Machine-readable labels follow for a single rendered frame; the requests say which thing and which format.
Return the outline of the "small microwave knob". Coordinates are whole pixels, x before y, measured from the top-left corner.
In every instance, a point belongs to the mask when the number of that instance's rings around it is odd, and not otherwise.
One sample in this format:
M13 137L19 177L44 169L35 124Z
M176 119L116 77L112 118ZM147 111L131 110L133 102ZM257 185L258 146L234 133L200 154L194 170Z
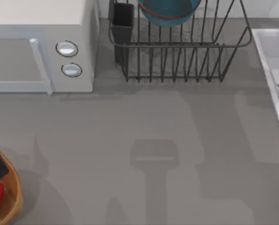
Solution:
M68 63L61 66L61 71L68 77L79 77L83 70L78 64Z

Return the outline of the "black cutlery holder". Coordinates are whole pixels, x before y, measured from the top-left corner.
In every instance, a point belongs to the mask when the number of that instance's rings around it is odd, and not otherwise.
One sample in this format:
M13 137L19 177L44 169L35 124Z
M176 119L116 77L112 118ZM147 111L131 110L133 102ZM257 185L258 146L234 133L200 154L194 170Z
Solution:
M131 42L134 13L133 4L109 0L108 20L114 45L115 62L120 65L126 62L125 55L128 55L127 46Z

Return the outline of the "large microwave knob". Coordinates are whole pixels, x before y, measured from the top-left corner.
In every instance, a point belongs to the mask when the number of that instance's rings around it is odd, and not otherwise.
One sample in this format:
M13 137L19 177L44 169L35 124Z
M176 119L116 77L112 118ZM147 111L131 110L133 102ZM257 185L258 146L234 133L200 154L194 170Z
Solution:
M56 51L63 57L74 57L78 54L78 46L71 41L63 41L56 44Z

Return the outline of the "blue bowl with red rim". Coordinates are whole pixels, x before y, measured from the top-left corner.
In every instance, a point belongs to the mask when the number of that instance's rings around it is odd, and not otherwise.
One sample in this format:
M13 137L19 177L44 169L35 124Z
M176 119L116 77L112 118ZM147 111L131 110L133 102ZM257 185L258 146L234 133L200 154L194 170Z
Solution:
M142 14L158 26L177 26L194 14L201 0L137 0Z

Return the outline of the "pale microwave oven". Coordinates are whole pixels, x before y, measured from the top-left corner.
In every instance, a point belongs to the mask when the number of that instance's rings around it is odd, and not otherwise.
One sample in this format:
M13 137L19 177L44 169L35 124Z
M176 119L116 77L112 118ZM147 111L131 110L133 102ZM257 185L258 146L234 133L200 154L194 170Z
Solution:
M30 38L39 40L53 93L90 93L93 90L99 38L97 0L0 0L0 93L46 92ZM74 57L63 57L56 44L78 46ZM82 68L68 77L61 66Z

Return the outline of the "wooden bowl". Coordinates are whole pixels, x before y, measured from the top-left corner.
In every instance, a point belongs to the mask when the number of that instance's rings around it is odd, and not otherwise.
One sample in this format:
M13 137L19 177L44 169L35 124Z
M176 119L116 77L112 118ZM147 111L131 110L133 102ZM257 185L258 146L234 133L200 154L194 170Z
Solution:
M0 225L10 225L23 209L22 184L17 170L0 151L0 155L8 167L8 174L0 181L4 185L5 193L0 203Z

